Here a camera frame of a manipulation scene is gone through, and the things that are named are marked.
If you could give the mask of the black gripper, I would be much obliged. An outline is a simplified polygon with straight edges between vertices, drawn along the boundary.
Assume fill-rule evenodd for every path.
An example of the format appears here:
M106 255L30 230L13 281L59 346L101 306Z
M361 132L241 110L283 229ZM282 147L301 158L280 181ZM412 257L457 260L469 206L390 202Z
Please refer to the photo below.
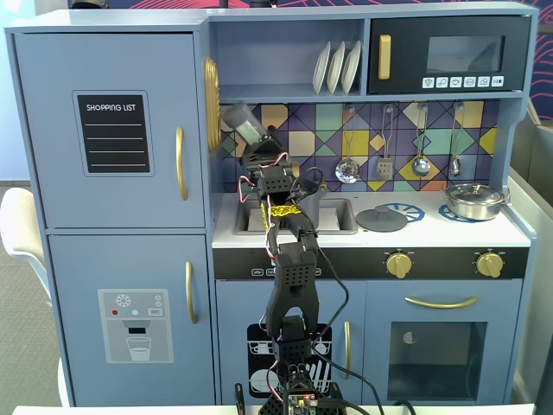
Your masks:
M260 140L246 145L245 153L241 158L241 166L244 170L254 171L259 166L274 165L289 157L288 153L283 150L278 129L274 125L269 125L267 132L266 139L262 137Z

